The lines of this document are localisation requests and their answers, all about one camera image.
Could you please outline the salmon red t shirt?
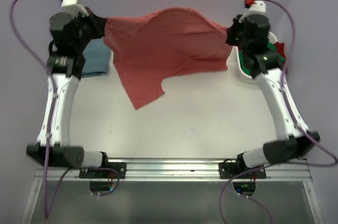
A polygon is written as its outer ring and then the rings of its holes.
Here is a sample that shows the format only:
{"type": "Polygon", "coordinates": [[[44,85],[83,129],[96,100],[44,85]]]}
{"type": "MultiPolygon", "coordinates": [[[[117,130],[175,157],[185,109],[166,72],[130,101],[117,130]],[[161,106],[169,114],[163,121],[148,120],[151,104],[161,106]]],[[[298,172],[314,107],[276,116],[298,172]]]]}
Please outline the salmon red t shirt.
{"type": "Polygon", "coordinates": [[[135,110],[164,95],[166,78],[227,70],[227,28],[191,8],[109,17],[104,44],[135,110]]]}

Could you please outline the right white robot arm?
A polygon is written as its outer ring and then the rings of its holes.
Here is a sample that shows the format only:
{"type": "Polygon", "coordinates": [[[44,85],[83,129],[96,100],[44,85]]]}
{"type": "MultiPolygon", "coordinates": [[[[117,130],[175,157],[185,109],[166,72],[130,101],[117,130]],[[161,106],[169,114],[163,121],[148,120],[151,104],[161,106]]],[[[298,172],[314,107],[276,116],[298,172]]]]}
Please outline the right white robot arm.
{"type": "Polygon", "coordinates": [[[227,29],[226,43],[241,50],[245,67],[265,97],[276,132],[276,140],[238,155],[235,171],[242,178],[251,175],[254,167],[303,159],[314,147],[304,133],[320,141],[318,132],[310,131],[302,121],[294,102],[285,104],[284,97],[290,92],[281,79],[284,62],[277,51],[268,47],[269,30],[268,18],[260,14],[237,15],[227,29]]]}

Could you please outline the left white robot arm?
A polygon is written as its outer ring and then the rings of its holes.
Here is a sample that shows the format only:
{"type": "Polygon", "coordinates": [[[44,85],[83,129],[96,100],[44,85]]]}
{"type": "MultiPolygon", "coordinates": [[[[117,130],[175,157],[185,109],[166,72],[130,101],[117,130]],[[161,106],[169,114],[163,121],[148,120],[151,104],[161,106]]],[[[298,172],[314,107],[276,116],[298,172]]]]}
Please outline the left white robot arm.
{"type": "Polygon", "coordinates": [[[98,178],[110,171],[104,152],[85,151],[82,146],[71,145],[70,139],[73,101],[86,61],[83,52],[91,40],[104,36],[106,22],[92,12],[76,16],[61,12],[50,19],[48,99],[36,143],[26,147],[26,154],[43,166],[88,167],[98,178]]]}

